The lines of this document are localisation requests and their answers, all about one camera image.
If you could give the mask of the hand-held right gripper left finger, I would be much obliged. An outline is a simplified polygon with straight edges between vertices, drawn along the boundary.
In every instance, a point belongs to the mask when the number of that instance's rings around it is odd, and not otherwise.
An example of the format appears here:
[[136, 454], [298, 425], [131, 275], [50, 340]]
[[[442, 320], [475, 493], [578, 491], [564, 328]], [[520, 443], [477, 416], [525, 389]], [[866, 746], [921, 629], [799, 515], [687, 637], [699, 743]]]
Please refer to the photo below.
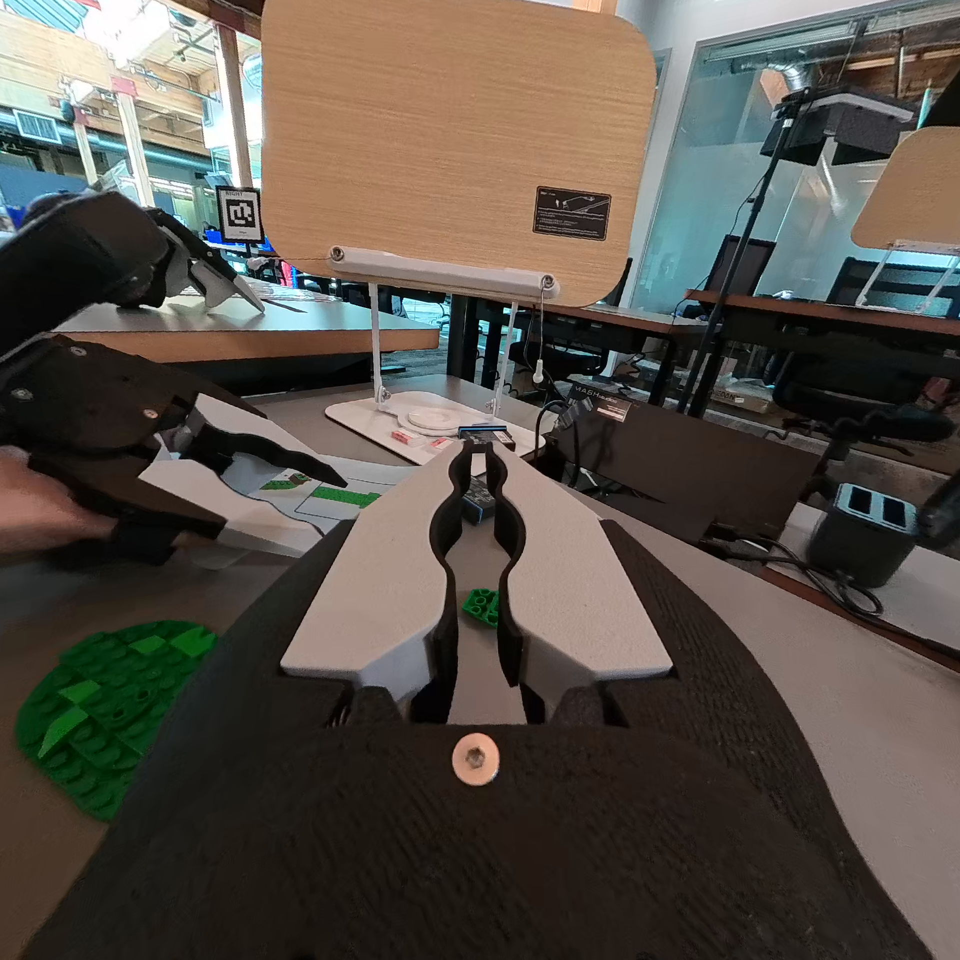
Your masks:
[[281, 669], [382, 688], [414, 721], [446, 721], [458, 673], [455, 578], [476, 444], [455, 440], [360, 511]]

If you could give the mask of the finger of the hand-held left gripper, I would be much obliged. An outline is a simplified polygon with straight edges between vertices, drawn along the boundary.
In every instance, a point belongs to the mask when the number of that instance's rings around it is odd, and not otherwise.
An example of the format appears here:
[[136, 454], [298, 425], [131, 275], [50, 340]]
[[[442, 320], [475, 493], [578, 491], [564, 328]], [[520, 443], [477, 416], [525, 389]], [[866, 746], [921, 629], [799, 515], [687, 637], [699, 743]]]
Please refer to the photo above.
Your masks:
[[315, 450], [265, 415], [206, 393], [159, 439], [174, 459], [200, 463], [233, 490], [260, 490], [285, 471], [334, 488], [348, 485]]
[[150, 487], [219, 517], [216, 536], [208, 534], [220, 551], [260, 552], [285, 558], [303, 557], [323, 535], [314, 526], [294, 520], [274, 505], [251, 496], [258, 474], [245, 463], [237, 465], [242, 490], [235, 490], [207, 466], [182, 458], [158, 457], [140, 475]]

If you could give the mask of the green brick model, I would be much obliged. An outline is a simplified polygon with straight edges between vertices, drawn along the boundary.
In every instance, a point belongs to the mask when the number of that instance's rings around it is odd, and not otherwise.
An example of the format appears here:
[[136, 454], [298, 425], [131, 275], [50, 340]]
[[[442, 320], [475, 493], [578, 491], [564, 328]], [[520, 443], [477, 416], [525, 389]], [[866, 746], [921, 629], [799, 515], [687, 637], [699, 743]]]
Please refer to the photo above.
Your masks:
[[18, 749], [78, 810], [111, 822], [164, 717], [218, 642], [181, 620], [90, 634], [19, 708]]

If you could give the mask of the wood edged office desk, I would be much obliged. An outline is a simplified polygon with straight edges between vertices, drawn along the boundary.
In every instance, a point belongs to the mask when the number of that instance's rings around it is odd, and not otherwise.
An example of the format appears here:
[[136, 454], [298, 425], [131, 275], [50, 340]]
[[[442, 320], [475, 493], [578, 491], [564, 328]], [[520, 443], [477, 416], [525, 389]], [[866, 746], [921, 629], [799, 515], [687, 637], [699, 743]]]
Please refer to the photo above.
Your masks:
[[828, 338], [909, 354], [958, 354], [959, 349], [956, 319], [745, 294], [726, 297], [717, 334], [726, 344], [796, 352], [822, 351]]
[[161, 307], [95, 304], [54, 330], [82, 346], [99, 344], [160, 364], [370, 355], [371, 312], [337, 299], [265, 302], [241, 296], [208, 308], [198, 295]]

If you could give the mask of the person's left hand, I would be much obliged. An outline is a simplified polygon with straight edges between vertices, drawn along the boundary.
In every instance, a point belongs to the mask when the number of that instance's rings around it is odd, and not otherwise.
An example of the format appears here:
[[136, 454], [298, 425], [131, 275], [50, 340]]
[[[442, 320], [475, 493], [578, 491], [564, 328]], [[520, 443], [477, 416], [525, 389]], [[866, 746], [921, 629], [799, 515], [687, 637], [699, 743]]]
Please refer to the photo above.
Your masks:
[[59, 481], [31, 469], [24, 451], [1, 448], [3, 558], [106, 541], [116, 523], [113, 517], [81, 506]]

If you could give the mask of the spare black hand-held gripper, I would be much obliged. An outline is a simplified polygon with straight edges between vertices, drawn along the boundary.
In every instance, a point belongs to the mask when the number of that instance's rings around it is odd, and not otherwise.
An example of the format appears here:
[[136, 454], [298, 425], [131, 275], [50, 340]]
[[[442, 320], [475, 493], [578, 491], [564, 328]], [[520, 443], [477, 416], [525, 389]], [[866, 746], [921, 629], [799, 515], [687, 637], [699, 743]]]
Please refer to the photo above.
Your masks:
[[114, 191], [51, 196], [1, 248], [1, 349], [19, 351], [94, 305], [161, 307], [198, 292], [207, 308], [264, 303], [173, 216]]

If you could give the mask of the black equipment case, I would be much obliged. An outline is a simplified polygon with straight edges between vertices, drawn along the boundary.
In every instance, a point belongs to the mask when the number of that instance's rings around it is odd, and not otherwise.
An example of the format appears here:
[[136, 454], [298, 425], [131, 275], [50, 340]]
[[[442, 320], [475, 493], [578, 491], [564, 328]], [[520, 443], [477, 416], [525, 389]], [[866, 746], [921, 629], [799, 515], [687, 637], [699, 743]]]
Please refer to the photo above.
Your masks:
[[584, 384], [551, 444], [589, 474], [741, 534], [777, 538], [819, 462], [774, 439]]

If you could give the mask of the black and white printed tag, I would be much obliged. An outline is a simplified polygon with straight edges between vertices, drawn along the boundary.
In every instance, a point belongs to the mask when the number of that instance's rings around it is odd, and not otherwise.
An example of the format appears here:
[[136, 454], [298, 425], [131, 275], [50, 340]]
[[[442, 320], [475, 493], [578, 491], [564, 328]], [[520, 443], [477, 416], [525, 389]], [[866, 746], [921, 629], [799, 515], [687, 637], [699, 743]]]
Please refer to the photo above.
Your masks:
[[215, 187], [220, 234], [225, 244], [259, 245], [265, 240], [261, 192], [256, 187]]

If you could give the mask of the flat cardboard box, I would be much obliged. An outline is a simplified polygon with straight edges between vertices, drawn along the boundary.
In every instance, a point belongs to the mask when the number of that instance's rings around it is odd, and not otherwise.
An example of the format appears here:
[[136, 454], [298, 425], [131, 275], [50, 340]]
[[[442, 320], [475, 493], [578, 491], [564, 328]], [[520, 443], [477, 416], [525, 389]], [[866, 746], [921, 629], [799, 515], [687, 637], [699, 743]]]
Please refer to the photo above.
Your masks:
[[773, 388], [751, 378], [723, 378], [711, 391], [711, 401], [765, 415], [776, 408]]

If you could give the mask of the dark grey battery charger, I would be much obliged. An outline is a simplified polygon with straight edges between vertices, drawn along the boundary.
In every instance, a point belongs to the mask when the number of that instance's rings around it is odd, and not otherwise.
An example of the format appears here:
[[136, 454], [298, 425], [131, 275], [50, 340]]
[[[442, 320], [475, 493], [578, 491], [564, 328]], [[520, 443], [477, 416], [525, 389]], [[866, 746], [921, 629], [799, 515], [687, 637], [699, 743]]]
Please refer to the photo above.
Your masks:
[[903, 499], [858, 484], [840, 484], [806, 546], [815, 569], [854, 586], [884, 587], [918, 538], [918, 509]]

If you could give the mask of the black light stand pole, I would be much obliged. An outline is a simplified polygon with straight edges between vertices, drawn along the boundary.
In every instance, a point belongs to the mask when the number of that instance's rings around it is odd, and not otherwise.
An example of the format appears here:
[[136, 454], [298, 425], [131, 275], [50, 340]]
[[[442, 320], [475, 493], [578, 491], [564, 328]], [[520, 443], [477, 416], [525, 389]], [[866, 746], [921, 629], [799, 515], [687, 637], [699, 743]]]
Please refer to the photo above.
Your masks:
[[706, 322], [706, 328], [703, 332], [702, 341], [693, 358], [692, 364], [689, 368], [689, 376], [687, 378], [686, 383], [683, 386], [680, 397], [678, 399], [678, 405], [677, 405], [678, 414], [687, 414], [688, 412], [690, 402], [694, 394], [694, 389], [697, 386], [697, 383], [699, 381], [702, 368], [714, 344], [715, 336], [717, 334], [717, 331], [721, 323], [723, 308], [731, 292], [731, 287], [734, 283], [734, 280], [737, 276], [740, 262], [742, 261], [746, 253], [754, 226], [762, 211], [763, 205], [765, 203], [766, 195], [771, 185], [771, 182], [773, 180], [776, 168], [782, 158], [784, 151], [786, 150], [786, 142], [790, 136], [791, 129], [793, 128], [794, 123], [795, 123], [794, 117], [787, 117], [783, 119], [777, 140], [774, 145], [774, 151], [772, 153], [768, 168], [763, 174], [757, 190], [754, 191], [754, 196], [753, 196], [752, 205], [750, 209], [750, 215], [742, 231], [740, 240], [738, 241], [737, 246], [734, 250], [733, 257], [731, 258], [730, 264], [726, 271], [726, 275], [724, 276], [722, 286], [717, 292], [717, 297], [714, 302], [714, 306]]

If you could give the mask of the black monitor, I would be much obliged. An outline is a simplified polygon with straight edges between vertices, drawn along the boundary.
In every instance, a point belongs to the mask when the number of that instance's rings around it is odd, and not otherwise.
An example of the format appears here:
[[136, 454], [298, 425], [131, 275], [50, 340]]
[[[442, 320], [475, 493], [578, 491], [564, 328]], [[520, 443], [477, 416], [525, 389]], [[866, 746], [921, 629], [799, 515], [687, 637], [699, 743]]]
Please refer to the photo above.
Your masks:
[[[740, 240], [739, 235], [730, 233], [725, 235], [704, 284], [706, 291], [719, 292], [722, 289]], [[753, 296], [775, 247], [775, 241], [751, 237], [738, 262], [727, 293], [733, 296]]]

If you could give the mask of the black mesh back chair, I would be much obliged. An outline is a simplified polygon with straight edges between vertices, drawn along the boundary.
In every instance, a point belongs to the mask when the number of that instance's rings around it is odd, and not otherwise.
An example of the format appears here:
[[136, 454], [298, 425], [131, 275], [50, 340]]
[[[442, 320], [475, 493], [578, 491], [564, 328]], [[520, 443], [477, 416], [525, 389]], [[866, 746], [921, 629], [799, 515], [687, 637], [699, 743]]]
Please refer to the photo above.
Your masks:
[[847, 257], [825, 301], [957, 320], [958, 258], [947, 261], [945, 267], [934, 267]]

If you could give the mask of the black light flag panel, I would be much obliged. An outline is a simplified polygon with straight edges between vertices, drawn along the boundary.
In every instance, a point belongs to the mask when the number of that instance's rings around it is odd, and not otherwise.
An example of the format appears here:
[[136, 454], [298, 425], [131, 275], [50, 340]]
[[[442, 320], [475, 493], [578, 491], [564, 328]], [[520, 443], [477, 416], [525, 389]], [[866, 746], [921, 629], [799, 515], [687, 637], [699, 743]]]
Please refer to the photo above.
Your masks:
[[937, 100], [933, 102], [920, 124], [921, 129], [934, 127], [959, 128], [959, 88], [960, 76], [959, 71], [957, 71]]

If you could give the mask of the silver air duct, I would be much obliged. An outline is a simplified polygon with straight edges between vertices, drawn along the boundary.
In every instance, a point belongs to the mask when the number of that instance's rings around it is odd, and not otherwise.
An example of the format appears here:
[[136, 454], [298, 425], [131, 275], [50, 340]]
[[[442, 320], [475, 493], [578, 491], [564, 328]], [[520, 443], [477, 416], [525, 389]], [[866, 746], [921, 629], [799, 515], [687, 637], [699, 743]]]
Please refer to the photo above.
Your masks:
[[764, 89], [785, 90], [813, 90], [819, 86], [820, 71], [817, 61], [807, 61], [798, 57], [787, 56], [741, 56], [730, 62], [729, 72], [733, 75], [745, 73], [760, 73]]

